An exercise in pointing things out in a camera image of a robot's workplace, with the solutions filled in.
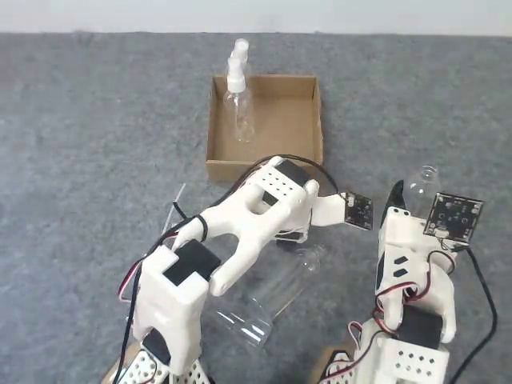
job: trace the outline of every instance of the open cardboard box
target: open cardboard box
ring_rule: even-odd
[[[226,79],[213,78],[206,171],[210,180],[234,181],[253,162],[272,154],[295,154],[323,161],[320,90],[315,76],[263,75],[249,80],[254,96],[250,143],[239,142],[225,124],[222,97]],[[298,163],[308,172],[313,167]]]

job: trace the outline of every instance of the white wall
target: white wall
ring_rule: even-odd
[[[0,0],[0,31],[512,36],[512,0]]]

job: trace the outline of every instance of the spray nozzle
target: spray nozzle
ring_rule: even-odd
[[[243,92],[246,88],[246,78],[243,75],[242,62],[238,58],[228,58],[227,66],[227,89],[236,94]]]
[[[234,42],[234,48],[231,52],[232,58],[239,58],[242,62],[242,66],[244,66],[247,63],[248,59],[248,52],[249,52],[249,42],[245,40],[244,38],[238,38]]]

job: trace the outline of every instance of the black circuit board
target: black circuit board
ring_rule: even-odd
[[[346,192],[345,199],[345,222],[364,230],[372,230],[374,227],[374,204],[371,198],[365,198],[354,192]]]
[[[483,201],[437,193],[423,234],[469,243],[482,212]]]

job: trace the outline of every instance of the clear plastic bottle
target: clear plastic bottle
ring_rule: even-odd
[[[441,190],[438,169],[430,165],[422,166],[404,182],[403,198],[407,210],[416,218],[427,218],[432,201]]]
[[[227,92],[224,95],[226,124],[240,142],[250,142],[254,137],[253,98],[246,85],[242,62],[228,58]]]
[[[245,292],[241,297],[218,300],[216,320],[244,342],[263,346],[275,319],[311,285],[320,271],[324,254],[322,246],[296,250],[259,284],[243,287]]]
[[[249,42],[244,38],[237,38],[234,42],[233,50],[231,51],[231,58],[237,58],[242,64],[242,71],[246,79],[252,76],[253,72],[249,64]],[[226,75],[229,72],[229,67],[226,68]]]

